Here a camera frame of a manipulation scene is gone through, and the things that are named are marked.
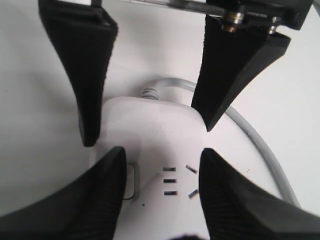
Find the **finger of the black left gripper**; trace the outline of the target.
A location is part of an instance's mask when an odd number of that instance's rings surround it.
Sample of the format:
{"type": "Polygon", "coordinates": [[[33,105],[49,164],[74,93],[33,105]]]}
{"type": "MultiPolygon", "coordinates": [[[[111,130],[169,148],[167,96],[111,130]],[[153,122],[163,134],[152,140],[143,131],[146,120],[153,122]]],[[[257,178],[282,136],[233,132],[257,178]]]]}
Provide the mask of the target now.
{"type": "Polygon", "coordinates": [[[102,7],[61,0],[38,1],[40,20],[73,89],[85,147],[101,131],[102,99],[118,25],[102,7]]]}

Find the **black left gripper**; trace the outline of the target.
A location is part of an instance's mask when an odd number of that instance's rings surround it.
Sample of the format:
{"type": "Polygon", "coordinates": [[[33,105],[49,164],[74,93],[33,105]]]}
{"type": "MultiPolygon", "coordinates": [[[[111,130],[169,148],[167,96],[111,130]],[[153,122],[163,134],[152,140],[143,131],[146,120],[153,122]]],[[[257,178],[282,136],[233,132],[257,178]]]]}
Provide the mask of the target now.
{"type": "Polygon", "coordinates": [[[300,30],[312,6],[310,0],[130,2],[207,15],[202,63],[191,102],[207,131],[214,128],[235,98],[258,74],[285,54],[291,42],[281,33],[269,35],[251,27],[266,28],[270,33],[278,26],[300,30]]]}

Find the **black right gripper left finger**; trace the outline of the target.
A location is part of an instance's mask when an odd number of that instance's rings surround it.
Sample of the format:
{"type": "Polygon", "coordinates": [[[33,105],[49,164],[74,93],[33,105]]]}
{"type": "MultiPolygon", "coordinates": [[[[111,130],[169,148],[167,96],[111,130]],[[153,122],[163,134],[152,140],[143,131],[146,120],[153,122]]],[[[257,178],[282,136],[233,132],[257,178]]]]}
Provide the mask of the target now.
{"type": "Polygon", "coordinates": [[[0,218],[2,240],[111,240],[126,188],[126,152],[112,148],[52,195],[0,218]]]}

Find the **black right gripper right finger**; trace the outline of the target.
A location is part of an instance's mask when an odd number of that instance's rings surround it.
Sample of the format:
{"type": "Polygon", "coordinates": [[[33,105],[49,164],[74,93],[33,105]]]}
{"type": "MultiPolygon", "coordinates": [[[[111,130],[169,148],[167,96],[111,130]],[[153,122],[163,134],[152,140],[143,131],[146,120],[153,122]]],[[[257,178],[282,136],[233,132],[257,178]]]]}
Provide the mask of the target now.
{"type": "Polygon", "coordinates": [[[216,151],[200,157],[199,195],[211,240],[318,240],[320,218],[263,190],[216,151]]]}

